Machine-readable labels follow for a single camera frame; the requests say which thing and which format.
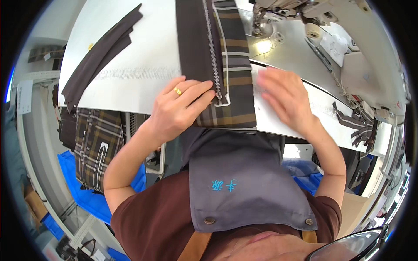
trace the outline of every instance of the person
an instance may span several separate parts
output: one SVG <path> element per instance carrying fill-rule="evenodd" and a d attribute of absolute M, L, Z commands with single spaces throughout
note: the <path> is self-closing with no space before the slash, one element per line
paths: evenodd
<path fill-rule="evenodd" d="M 257 83 L 280 120 L 314 147 L 324 170 L 315 196 L 280 168 L 283 154 L 271 139 L 278 135 L 203 130 L 193 139 L 200 128 L 190 126 L 214 98 L 212 82 L 175 78 L 104 175 L 111 227 L 131 260 L 297 261 L 336 239 L 346 182 L 340 149 L 297 74 L 267 67 Z M 130 183 L 145 157 L 180 134 L 191 143 L 183 144 L 182 171 L 135 193 Z"/>

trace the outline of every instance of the gold ring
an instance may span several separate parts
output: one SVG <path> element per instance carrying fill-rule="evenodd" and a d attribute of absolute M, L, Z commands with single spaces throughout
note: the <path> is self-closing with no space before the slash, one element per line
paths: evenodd
<path fill-rule="evenodd" d="M 179 88 L 177 88 L 177 87 L 175 87 L 174 89 L 173 89 L 179 96 L 181 95 L 181 91 L 180 91 L 180 89 Z"/>

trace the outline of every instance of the zipper slider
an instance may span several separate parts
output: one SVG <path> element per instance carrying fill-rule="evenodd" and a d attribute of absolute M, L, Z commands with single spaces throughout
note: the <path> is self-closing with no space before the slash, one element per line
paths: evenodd
<path fill-rule="evenodd" d="M 217 92 L 215 93 L 215 96 L 218 98 L 218 105 L 222 105 L 222 101 L 221 101 L 221 99 L 223 98 L 223 96 L 222 96 L 222 94 L 221 94 L 221 91 L 217 91 Z"/>

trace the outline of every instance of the zipper teeth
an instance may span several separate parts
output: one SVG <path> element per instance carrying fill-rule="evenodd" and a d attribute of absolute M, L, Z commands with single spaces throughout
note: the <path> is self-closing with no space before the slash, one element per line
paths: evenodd
<path fill-rule="evenodd" d="M 216 56 L 215 56 L 215 47 L 213 44 L 213 38 L 212 38 L 212 29 L 210 26 L 210 20 L 209 20 L 209 10 L 208 6 L 206 4 L 206 0 L 202 0 L 204 11 L 205 11 L 205 19 L 206 19 L 206 29 L 208 32 L 208 38 L 209 38 L 209 49 L 210 49 L 210 55 L 212 59 L 212 68 L 213 68 L 213 75 L 215 77 L 215 86 L 216 86 L 216 94 L 217 98 L 219 99 L 219 103 L 221 103 L 221 86 L 219 82 L 219 73 L 218 73 L 218 66 L 216 65 Z"/>

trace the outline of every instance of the gray apron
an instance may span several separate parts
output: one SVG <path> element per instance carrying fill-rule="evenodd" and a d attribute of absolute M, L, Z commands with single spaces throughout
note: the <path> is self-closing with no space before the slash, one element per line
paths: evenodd
<path fill-rule="evenodd" d="M 197 232 L 254 224 L 317 230 L 305 194 L 280 166 L 284 142 L 279 139 L 262 132 L 201 128 L 182 134 L 184 163 L 189 162 L 191 218 Z"/>

